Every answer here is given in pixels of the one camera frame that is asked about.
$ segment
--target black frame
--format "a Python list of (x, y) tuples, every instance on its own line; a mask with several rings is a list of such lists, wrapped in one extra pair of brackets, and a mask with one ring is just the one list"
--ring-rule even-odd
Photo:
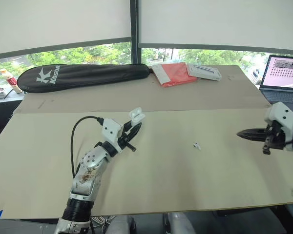
[(262, 78), (262, 82), (260, 84), (259, 89), (260, 90), (278, 90), (278, 91), (288, 91), (291, 92), (293, 91), (293, 88), (289, 88), (289, 87), (280, 87), (280, 86), (268, 86), (268, 85), (263, 85), (264, 84), (264, 80), (265, 80), (265, 76), (269, 67), (269, 63), (271, 58), (285, 58), (285, 59), (293, 59), (293, 57), (291, 56), (281, 56), (281, 55), (269, 55), (268, 61), (267, 61), (267, 65), (266, 65), (266, 69), (265, 72), (263, 74), (263, 78)]

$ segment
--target cable connector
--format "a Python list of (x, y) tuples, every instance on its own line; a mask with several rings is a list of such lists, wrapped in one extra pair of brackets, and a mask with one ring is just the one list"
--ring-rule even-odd
[(104, 118), (97, 117), (97, 121), (99, 122), (99, 124), (100, 124), (101, 126), (103, 126)]

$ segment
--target table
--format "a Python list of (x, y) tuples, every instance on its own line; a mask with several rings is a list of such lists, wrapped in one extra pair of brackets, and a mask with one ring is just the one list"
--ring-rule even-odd
[(151, 74), (146, 79), (82, 87), (47, 94), (26, 94), (15, 113), (72, 113), (130, 111), (216, 110), (267, 108), (261, 92), (237, 65), (214, 66), (221, 81), (198, 82), (161, 87)]
[[(124, 123), (128, 120), (127, 109), (137, 106), (147, 110), (141, 132), (132, 141), (137, 151), (125, 149), (109, 164), (93, 215), (292, 203), (293, 153), (272, 150), (272, 155), (266, 156), (261, 152), (261, 142), (236, 136), (243, 129), (266, 126), (263, 116), (268, 102), (235, 66), (222, 66), (219, 70), (223, 80), (210, 81), (210, 85), (201, 80), (192, 86), (162, 88), (154, 85), (156, 80), (151, 75), (141, 81), (144, 88), (139, 91), (143, 95), (138, 97), (133, 88), (138, 87), (136, 81), (104, 85), (101, 89), (98, 86), (94, 88), (96, 92), (89, 87), (81, 88), (77, 100), (72, 100), (74, 104), (71, 99), (64, 100), (78, 94), (78, 89), (61, 91), (63, 96), (57, 92), (26, 94), (0, 135), (2, 218), (61, 216), (72, 182), (69, 159), (72, 126), (86, 115), (112, 117)], [(209, 91), (221, 93), (226, 99), (198, 99), (198, 91), (208, 94), (200, 88), (200, 82), (204, 89), (210, 87)], [(94, 97), (103, 93), (110, 97), (117, 90), (133, 91), (127, 94), (129, 97), (118, 91), (121, 98), (93, 102)], [(243, 98), (241, 90), (254, 102)], [(154, 98), (164, 97), (159, 94), (161, 91), (170, 100)], [(234, 95), (237, 95), (235, 100), (230, 99)], [(171, 100), (180, 102), (170, 104)], [(82, 122), (76, 131), (75, 157), (81, 157), (102, 140), (100, 132), (95, 121)], [(202, 150), (193, 147), (196, 141)]]
[[(5, 92), (8, 94), (12, 88), (5, 88), (4, 89)], [(23, 93), (20, 93), (20, 94), (17, 94), (15, 91), (11, 91), (5, 99), (0, 99), (0, 103), (2, 102), (8, 102), (8, 101), (16, 101), (16, 100), (23, 100), (24, 98), (24, 92)]]

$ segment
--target white box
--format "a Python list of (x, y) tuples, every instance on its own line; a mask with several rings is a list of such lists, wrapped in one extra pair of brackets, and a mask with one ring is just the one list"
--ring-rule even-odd
[(187, 64), (189, 76), (219, 81), (221, 74), (218, 69), (201, 65)]

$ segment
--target green foliage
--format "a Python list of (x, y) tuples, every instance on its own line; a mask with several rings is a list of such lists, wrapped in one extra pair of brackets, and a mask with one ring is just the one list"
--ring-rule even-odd
[(144, 48), (142, 49), (142, 63), (148, 64), (149, 61), (155, 60), (156, 58), (156, 49)]
[(244, 59), (245, 56), (265, 56), (262, 52), (232, 51), (232, 50), (188, 50), (179, 51), (182, 61), (200, 65), (238, 65), (243, 70), (253, 66)]
[(128, 64), (131, 63), (130, 42), (79, 47), (27, 55), (35, 66), (48, 64)]
[(5, 68), (7, 71), (9, 71), (12, 75), (18, 77), (21, 75), (24, 71), (31, 67), (27, 67), (23, 64), (16, 65), (13, 62), (0, 62), (0, 69)]

